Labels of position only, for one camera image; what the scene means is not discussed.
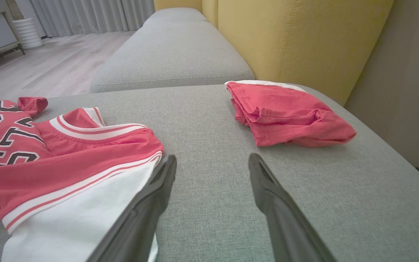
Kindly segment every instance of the yellow cushion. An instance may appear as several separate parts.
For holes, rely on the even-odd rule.
[[[344,105],[393,0],[223,0],[219,31],[255,78],[314,88]]]
[[[172,7],[191,7],[199,10],[201,13],[201,0],[154,0],[155,10],[161,10]]]
[[[201,5],[203,15],[208,22],[218,28],[218,0],[203,0]]]

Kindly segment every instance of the cabinet leg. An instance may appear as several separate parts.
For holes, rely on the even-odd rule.
[[[23,55],[25,55],[25,51],[24,51],[24,49],[22,48],[22,45],[19,43],[19,44],[17,44],[18,46],[19,46],[19,49],[20,49],[20,51],[22,51],[22,54]]]

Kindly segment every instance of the potted plant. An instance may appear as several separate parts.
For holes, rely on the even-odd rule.
[[[36,32],[35,24],[32,18],[25,18],[22,15],[19,7],[15,0],[5,0],[9,11],[13,18],[13,24],[19,35],[19,41],[22,44],[22,48],[35,49],[43,46],[43,41]]]

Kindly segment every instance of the tree trunk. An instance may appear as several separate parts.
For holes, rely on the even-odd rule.
[[[9,11],[11,12],[13,20],[22,20],[25,19],[20,11],[19,7],[15,0],[5,0],[7,7],[9,7]]]

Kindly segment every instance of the folded red shorts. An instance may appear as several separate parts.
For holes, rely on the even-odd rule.
[[[325,103],[297,86],[257,80],[226,85],[235,119],[250,127],[257,146],[330,146],[345,144],[356,135]]]

